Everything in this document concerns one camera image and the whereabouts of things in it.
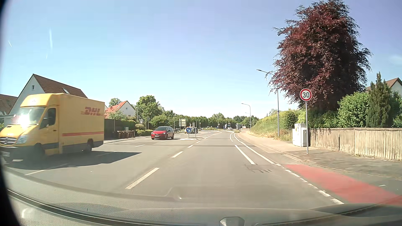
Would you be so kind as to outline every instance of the dhl logo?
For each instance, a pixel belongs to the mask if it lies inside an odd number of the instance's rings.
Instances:
[[[82,114],[82,115],[104,116],[103,114],[99,113],[100,111],[101,111],[100,108],[85,107],[85,111],[81,111],[81,114]]]

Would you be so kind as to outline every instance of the sidewalk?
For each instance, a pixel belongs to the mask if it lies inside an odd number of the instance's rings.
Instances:
[[[309,154],[307,155],[306,147],[294,146],[288,141],[260,138],[250,135],[248,132],[239,133],[239,137],[257,147],[265,147],[265,150],[268,148],[272,151],[271,153],[280,152],[290,155],[293,159],[298,159],[307,165],[318,165],[345,172],[402,178],[402,162],[399,161],[359,157],[342,151],[318,147],[309,147]]]
[[[135,140],[135,139],[138,139],[138,138],[148,138],[148,137],[151,137],[151,136],[104,140],[103,143],[104,143],[104,144],[107,144],[107,143],[119,142],[119,141],[124,141],[124,140]]]

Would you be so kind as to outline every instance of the speed limit sign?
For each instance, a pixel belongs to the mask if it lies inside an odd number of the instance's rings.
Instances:
[[[300,98],[303,101],[309,101],[309,100],[311,100],[312,97],[313,97],[313,94],[311,93],[311,91],[309,89],[302,89],[300,91]]]

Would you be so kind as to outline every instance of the fence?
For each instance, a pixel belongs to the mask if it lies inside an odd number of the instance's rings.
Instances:
[[[402,160],[402,128],[310,129],[310,144],[360,156]]]
[[[105,119],[105,139],[117,138],[116,131],[123,131],[124,127],[135,130],[135,121]]]

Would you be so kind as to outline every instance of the van headlight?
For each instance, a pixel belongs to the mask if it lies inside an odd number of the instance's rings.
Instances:
[[[21,135],[18,138],[17,143],[15,143],[15,144],[25,144],[25,142],[27,142],[27,139],[28,139],[28,134]]]

